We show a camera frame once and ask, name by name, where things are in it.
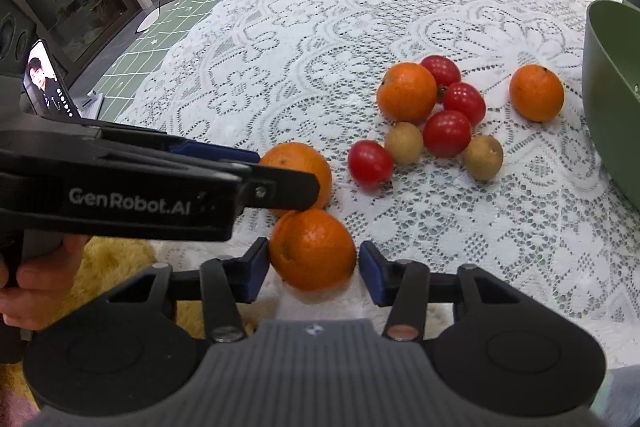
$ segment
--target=brown kiwi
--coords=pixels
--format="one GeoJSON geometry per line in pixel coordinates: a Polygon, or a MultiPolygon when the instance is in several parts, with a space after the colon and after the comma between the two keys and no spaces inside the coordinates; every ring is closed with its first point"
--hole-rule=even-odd
{"type": "Polygon", "coordinates": [[[424,149],[422,133],[412,123],[399,122],[386,135],[385,149],[398,165],[416,163],[424,149]]]}
{"type": "Polygon", "coordinates": [[[465,168],[477,181],[496,177],[504,161],[502,145],[493,136],[474,136],[464,153],[465,168]]]}

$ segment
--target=screw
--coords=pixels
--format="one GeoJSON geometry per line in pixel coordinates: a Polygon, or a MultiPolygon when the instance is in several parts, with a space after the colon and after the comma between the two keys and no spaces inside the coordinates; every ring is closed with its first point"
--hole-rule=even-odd
{"type": "Polygon", "coordinates": [[[244,333],[235,326],[222,326],[211,332],[211,338],[214,342],[229,344],[241,341],[244,338],[244,333]]]}
{"type": "Polygon", "coordinates": [[[417,329],[408,324],[396,324],[386,330],[386,334],[390,339],[397,342],[409,342],[414,341],[420,334],[417,329]]]}
{"type": "Polygon", "coordinates": [[[311,326],[307,326],[305,328],[305,331],[312,337],[317,337],[324,331],[324,328],[320,324],[312,324],[311,326]]]}

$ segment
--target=person on phone screen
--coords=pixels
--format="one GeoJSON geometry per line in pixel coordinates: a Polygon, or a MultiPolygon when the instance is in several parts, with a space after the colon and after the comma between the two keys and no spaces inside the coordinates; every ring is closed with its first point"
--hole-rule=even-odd
{"type": "Polygon", "coordinates": [[[42,62],[38,57],[29,61],[28,67],[31,82],[42,92],[42,101],[51,114],[75,117],[73,103],[67,100],[67,95],[62,91],[55,78],[49,78],[42,68],[42,62]]]}

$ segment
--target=speaker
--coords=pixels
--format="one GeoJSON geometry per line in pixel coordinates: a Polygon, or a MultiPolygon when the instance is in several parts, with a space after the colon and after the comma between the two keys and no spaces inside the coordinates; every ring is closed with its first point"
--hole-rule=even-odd
{"type": "Polygon", "coordinates": [[[12,0],[0,0],[0,75],[24,75],[36,25],[12,0]]]}

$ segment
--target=orange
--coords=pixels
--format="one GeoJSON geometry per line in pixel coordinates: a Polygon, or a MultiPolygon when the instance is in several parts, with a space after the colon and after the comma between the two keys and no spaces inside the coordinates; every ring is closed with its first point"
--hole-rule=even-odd
{"type": "Polygon", "coordinates": [[[558,76],[542,66],[523,66],[511,78],[511,103],[527,120],[553,120],[564,105],[564,88],[558,76]]]}
{"type": "Polygon", "coordinates": [[[378,107],[387,120],[422,123],[436,103],[438,86],[429,70],[413,62],[391,66],[378,88],[378,107]]]}
{"type": "MultiPolygon", "coordinates": [[[[331,167],[324,156],[313,147],[298,142],[281,143],[260,159],[260,165],[315,174],[320,184],[320,193],[312,208],[324,208],[329,203],[332,188],[331,167]]],[[[286,210],[272,209],[271,212],[280,217],[286,210]]]]}
{"type": "Polygon", "coordinates": [[[332,288],[356,266],[348,230],[317,208],[282,216],[271,233],[269,255],[284,282],[304,292],[332,288]]]}

